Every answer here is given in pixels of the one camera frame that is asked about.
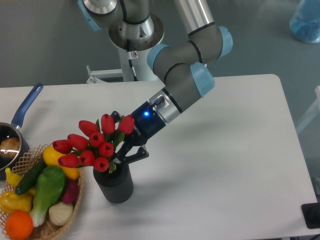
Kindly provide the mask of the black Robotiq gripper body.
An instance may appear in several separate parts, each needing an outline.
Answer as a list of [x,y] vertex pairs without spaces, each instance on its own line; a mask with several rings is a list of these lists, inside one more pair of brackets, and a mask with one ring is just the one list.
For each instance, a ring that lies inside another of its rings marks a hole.
[[142,146],[166,126],[149,102],[144,102],[131,113],[134,120],[133,131],[124,138],[129,146]]

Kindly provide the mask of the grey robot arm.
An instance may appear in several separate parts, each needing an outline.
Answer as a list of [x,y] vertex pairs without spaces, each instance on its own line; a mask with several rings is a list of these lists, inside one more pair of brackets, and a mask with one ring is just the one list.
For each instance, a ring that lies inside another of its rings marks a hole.
[[145,144],[215,85],[206,67],[233,47],[227,28],[217,26],[205,0],[177,0],[175,5],[188,41],[171,48],[162,44],[164,27],[147,0],[80,0],[78,6],[94,30],[108,29],[120,50],[122,76],[128,81],[161,80],[164,87],[133,113],[133,132],[125,137],[114,163],[148,157]]

